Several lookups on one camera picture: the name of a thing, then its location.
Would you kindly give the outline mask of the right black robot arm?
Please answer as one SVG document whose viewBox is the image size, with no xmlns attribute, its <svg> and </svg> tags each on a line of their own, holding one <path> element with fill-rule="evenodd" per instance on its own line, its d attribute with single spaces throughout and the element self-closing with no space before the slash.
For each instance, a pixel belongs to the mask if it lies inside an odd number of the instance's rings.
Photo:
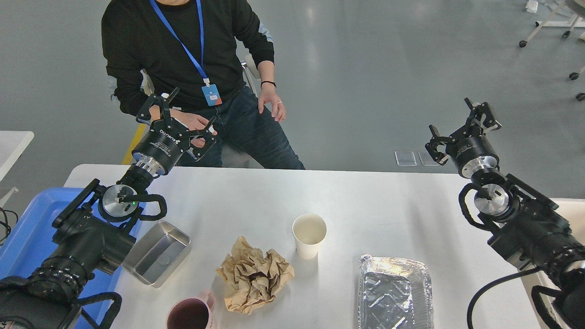
<svg viewBox="0 0 585 329">
<path fill-rule="evenodd" d="M 537 314 L 550 329 L 560 328 L 542 295 L 571 329 L 584 327 L 584 246 L 572 235 L 569 222 L 557 213 L 558 204 L 512 174 L 503 175 L 499 157 L 487 139 L 498 130 L 487 102 L 465 102 L 466 122 L 447 137 L 430 125 L 432 137 L 425 145 L 433 161 L 448 159 L 457 172 L 470 179 L 459 194 L 460 210 L 472 226 L 492 233 L 489 246 L 518 269 L 516 277 L 543 271 L 557 289 L 533 286 Z"/>
</svg>

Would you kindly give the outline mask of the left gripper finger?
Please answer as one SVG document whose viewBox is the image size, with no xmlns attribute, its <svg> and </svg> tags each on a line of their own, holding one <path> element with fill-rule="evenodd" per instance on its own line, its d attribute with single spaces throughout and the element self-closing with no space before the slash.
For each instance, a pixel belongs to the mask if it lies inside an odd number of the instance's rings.
<svg viewBox="0 0 585 329">
<path fill-rule="evenodd" d="M 213 116 L 209 119 L 209 123 L 207 123 L 204 129 L 199 130 L 191 130 L 191 131 L 184 131 L 181 133 L 181 140 L 188 140 L 189 141 L 189 149 L 187 152 L 190 156 L 194 159 L 194 161 L 198 162 L 207 154 L 211 147 L 217 143 L 217 136 L 214 135 L 215 129 L 213 124 L 217 120 L 216 116 Z M 196 147 L 192 145 L 192 140 L 194 139 L 203 139 L 205 144 L 203 147 Z"/>
<path fill-rule="evenodd" d="M 170 102 L 178 94 L 180 88 L 175 88 L 171 94 L 163 93 L 160 96 L 151 94 L 136 115 L 138 123 L 149 124 L 150 131 L 175 131 L 178 121 L 170 115 Z M 153 119 L 150 109 L 158 107 L 159 119 Z"/>
</svg>

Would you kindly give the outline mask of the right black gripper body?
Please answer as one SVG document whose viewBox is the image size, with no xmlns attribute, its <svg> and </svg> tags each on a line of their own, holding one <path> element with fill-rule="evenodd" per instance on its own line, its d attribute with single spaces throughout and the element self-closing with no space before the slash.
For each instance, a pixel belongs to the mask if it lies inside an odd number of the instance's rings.
<svg viewBox="0 0 585 329">
<path fill-rule="evenodd" d="M 500 159 L 485 136 L 464 138 L 451 145 L 451 159 L 461 177 L 470 179 L 482 169 L 499 167 Z"/>
</svg>

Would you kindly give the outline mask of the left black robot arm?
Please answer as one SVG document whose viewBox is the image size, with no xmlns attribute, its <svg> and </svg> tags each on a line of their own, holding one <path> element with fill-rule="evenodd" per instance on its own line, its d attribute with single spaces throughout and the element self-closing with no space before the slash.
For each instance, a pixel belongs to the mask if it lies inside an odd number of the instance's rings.
<svg viewBox="0 0 585 329">
<path fill-rule="evenodd" d="M 217 138 L 212 117 L 203 129 L 190 130 L 171 116 L 169 103 L 178 93 L 152 94 L 136 115 L 150 121 L 148 133 L 133 150 L 136 162 L 114 185 L 98 179 L 54 219 L 56 250 L 27 277 L 1 280 L 1 323 L 10 329 L 73 329 L 80 317 L 94 329 L 108 329 L 118 315 L 122 297 L 115 292 L 81 297 L 94 271 L 113 274 L 136 243 L 139 221 L 157 221 L 167 214 L 165 198 L 149 194 L 149 185 L 167 175 L 183 154 L 200 160 Z"/>
</svg>

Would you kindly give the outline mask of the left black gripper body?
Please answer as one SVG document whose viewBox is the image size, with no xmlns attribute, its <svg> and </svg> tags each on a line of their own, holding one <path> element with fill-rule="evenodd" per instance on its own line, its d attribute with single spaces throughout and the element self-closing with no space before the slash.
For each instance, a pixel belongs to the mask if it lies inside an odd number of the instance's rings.
<svg viewBox="0 0 585 329">
<path fill-rule="evenodd" d="M 163 124 L 153 125 L 132 150 L 134 164 L 152 176 L 167 175 L 189 148 L 185 133 L 167 131 Z"/>
</svg>

